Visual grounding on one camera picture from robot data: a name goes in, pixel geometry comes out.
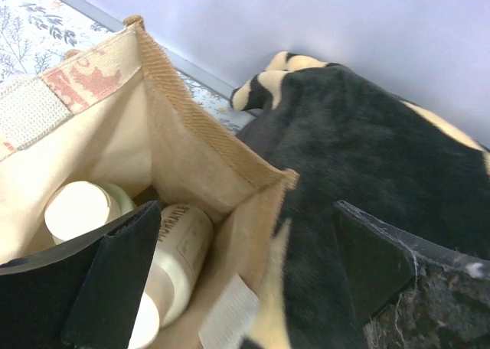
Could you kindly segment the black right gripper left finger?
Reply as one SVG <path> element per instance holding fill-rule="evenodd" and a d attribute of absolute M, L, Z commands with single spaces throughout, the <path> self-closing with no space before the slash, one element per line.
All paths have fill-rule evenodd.
<path fill-rule="evenodd" d="M 126 348 L 160 227 L 149 201 L 1 266 L 3 348 Z"/>

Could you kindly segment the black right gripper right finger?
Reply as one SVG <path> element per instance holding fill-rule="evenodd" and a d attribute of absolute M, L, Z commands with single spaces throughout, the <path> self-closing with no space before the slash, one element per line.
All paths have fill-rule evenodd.
<path fill-rule="evenodd" d="M 334 206 L 354 316 L 370 348 L 487 348 L 489 262 Z"/>

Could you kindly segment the green bottle beige cap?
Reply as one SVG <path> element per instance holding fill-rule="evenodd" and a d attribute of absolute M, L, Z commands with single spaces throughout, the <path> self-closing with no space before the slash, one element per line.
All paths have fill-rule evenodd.
<path fill-rule="evenodd" d="M 44 222 L 54 242 L 61 244 L 135 208 L 132 198 L 115 184 L 74 181 L 51 196 L 44 209 Z"/>

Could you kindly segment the beige bottle wooden cap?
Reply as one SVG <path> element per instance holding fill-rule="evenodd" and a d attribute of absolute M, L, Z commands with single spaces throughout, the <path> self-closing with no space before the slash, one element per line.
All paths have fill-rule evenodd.
<path fill-rule="evenodd" d="M 185 311 L 213 237 L 210 218 L 196 206 L 172 204 L 162 210 L 129 348 L 149 347 L 160 329 Z"/>

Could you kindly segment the brown canvas bag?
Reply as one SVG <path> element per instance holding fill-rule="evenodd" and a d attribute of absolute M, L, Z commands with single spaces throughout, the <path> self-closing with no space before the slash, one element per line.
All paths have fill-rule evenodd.
<path fill-rule="evenodd" d="M 242 346 L 297 178 L 192 100 L 139 16 L 56 67 L 1 84 L 1 266 L 59 245 L 44 209 L 74 181 L 115 184 L 136 208 L 158 202 L 160 216 L 190 204 L 210 218 L 214 237 L 188 306 L 147 348 Z"/>

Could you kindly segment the black floral plush pillow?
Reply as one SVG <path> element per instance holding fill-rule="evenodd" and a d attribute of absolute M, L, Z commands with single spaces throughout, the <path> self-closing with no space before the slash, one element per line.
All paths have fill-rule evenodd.
<path fill-rule="evenodd" d="M 489 151 L 337 63 L 278 53 L 235 89 L 238 139 L 299 174 L 286 193 L 245 348 L 364 348 L 336 243 L 347 202 L 437 245 L 489 257 Z"/>

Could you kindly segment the floral patterned table mat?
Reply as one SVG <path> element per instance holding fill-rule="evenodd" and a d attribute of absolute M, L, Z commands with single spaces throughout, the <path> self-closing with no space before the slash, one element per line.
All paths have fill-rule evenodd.
<path fill-rule="evenodd" d="M 41 73 L 112 33 L 60 0 L 1 0 L 1 80 Z"/>

